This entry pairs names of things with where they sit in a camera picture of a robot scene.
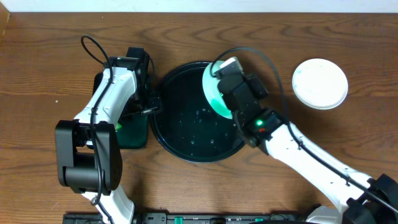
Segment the green plate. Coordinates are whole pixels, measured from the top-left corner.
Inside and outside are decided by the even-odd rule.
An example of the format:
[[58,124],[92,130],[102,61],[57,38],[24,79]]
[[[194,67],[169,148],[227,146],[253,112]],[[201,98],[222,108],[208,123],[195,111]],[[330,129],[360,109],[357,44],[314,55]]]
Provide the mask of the green plate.
[[232,119],[232,112],[227,108],[221,93],[218,89],[219,79],[213,77],[210,74],[210,67],[213,64],[210,63],[204,70],[202,75],[202,87],[207,102],[209,102],[211,108],[220,116]]

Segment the white plate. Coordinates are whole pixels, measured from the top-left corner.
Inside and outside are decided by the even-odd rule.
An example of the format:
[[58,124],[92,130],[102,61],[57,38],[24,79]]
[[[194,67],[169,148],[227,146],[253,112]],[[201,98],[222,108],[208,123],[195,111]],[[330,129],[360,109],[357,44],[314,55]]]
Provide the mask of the white plate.
[[344,102],[349,85],[344,71],[337,64],[323,58],[312,58],[294,70],[292,89],[308,107],[330,110]]

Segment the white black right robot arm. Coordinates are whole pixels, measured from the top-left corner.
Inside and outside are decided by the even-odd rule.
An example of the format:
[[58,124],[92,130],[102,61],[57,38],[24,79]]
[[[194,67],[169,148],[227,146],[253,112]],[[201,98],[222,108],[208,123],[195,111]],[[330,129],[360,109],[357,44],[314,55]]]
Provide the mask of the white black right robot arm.
[[268,94],[259,79],[243,72],[210,76],[246,143],[298,172],[334,205],[315,208],[306,223],[397,223],[397,182],[385,174],[373,179],[352,169],[309,140],[290,122],[282,87],[284,112],[279,113],[259,105]]

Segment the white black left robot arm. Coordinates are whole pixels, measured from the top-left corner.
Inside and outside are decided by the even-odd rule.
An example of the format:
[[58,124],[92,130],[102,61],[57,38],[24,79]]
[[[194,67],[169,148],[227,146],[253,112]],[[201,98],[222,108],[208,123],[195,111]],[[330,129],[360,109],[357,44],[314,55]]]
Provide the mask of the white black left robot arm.
[[121,186],[123,160],[116,127],[134,115],[161,110],[149,86],[148,54],[111,57],[88,104],[55,127],[58,181],[87,198],[103,223],[132,223],[134,203]]

